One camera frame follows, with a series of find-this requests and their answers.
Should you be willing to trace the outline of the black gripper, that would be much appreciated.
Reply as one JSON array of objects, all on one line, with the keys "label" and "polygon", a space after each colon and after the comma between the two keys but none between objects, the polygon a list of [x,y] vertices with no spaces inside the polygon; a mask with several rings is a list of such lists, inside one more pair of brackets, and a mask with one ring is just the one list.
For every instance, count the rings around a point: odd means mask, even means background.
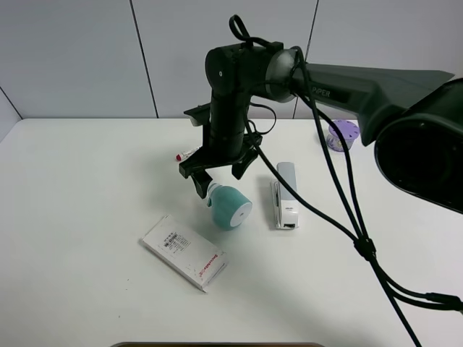
[{"label": "black gripper", "polygon": [[220,96],[213,92],[210,103],[184,112],[193,126],[203,128],[203,140],[200,149],[179,164],[179,172],[185,178],[191,176],[201,199],[206,198],[213,181],[205,170],[231,166],[234,178],[241,179],[258,157],[250,136],[245,134],[244,117],[250,99],[248,93]]}]

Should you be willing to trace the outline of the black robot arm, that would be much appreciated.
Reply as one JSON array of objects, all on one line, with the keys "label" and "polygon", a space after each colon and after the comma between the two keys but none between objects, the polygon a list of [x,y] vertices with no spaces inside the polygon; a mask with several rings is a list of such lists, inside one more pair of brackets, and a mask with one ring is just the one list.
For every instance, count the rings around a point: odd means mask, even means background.
[{"label": "black robot arm", "polygon": [[242,178],[260,136],[245,134],[254,96],[285,103],[297,93],[357,117],[364,145],[400,190],[462,211],[462,81],[430,70],[297,64],[296,52],[274,42],[212,49],[205,58],[211,101],[187,113],[203,129],[201,148],[179,166],[204,197],[208,169],[231,166]]}]

